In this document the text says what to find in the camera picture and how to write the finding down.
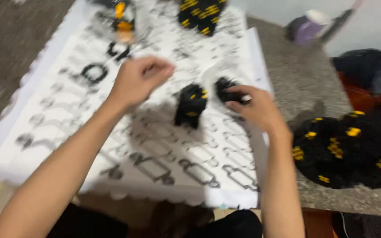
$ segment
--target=purple container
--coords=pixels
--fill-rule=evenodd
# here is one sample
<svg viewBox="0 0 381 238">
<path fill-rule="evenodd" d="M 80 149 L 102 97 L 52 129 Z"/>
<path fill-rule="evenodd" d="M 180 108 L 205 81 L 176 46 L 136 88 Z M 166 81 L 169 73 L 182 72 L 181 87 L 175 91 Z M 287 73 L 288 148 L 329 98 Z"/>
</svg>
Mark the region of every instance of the purple container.
<svg viewBox="0 0 381 238">
<path fill-rule="evenodd" d="M 329 23 L 324 13 L 309 10 L 305 16 L 296 18 L 288 26 L 288 37 L 297 45 L 307 45 Z"/>
</svg>

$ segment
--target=black pants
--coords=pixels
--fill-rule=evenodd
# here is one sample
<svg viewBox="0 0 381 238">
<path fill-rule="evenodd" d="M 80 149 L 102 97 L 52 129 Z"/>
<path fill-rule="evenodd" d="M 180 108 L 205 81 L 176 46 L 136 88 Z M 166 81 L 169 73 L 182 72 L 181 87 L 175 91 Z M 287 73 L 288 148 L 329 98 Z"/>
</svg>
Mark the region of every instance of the black pants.
<svg viewBox="0 0 381 238">
<path fill-rule="evenodd" d="M 47 237 L 125 238 L 126 235 L 126 224 L 99 212 L 69 204 Z M 261 238 L 262 225 L 253 212 L 249 210 L 238 210 L 223 219 L 189 231 L 185 237 Z"/>
</svg>

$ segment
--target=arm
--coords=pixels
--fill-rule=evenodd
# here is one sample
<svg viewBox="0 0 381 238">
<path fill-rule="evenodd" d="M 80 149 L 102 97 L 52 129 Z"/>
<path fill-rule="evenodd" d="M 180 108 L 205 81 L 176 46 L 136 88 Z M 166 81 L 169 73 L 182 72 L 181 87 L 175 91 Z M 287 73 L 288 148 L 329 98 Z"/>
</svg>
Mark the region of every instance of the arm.
<svg viewBox="0 0 381 238">
<path fill-rule="evenodd" d="M 266 91 L 250 86 L 235 86 L 228 91 L 252 97 L 251 102 L 245 106 L 237 102 L 227 102 L 227 105 L 267 132 L 270 138 L 261 203 L 265 237 L 305 237 L 291 154 L 292 133 Z"/>
<path fill-rule="evenodd" d="M 144 75 L 146 68 L 154 69 Z M 0 238 L 46 237 L 80 189 L 112 129 L 174 71 L 155 57 L 123 63 L 107 100 L 24 182 L 0 215 Z"/>
</svg>

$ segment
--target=forearm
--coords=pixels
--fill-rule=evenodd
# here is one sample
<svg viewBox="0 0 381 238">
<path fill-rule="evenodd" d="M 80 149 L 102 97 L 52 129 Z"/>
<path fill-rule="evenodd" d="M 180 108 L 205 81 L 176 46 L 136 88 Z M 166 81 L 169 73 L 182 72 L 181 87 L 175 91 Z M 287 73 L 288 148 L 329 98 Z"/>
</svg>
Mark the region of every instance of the forearm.
<svg viewBox="0 0 381 238">
<path fill-rule="evenodd" d="M 290 133 L 270 136 L 267 175 L 262 191 L 266 238 L 305 237 L 291 149 Z"/>
<path fill-rule="evenodd" d="M 45 237 L 86 175 L 105 140 L 126 111 L 104 103 L 17 190 L 0 215 L 0 237 Z"/>
</svg>

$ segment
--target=hand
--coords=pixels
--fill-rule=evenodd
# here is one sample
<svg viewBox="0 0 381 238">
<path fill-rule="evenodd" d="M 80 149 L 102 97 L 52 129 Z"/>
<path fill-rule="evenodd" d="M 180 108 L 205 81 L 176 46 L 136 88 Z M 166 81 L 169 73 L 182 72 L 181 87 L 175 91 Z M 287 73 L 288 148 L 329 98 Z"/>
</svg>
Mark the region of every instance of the hand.
<svg viewBox="0 0 381 238">
<path fill-rule="evenodd" d="M 175 66 L 157 57 L 145 57 L 124 62 L 107 102 L 135 106 L 146 100 L 151 92 L 167 81 Z"/>
<path fill-rule="evenodd" d="M 248 105 L 226 102 L 228 107 L 240 113 L 245 120 L 254 123 L 270 136 L 276 134 L 290 135 L 288 125 L 284 122 L 282 115 L 266 91 L 245 85 L 230 87 L 227 91 L 251 96 L 252 99 Z"/>
</svg>

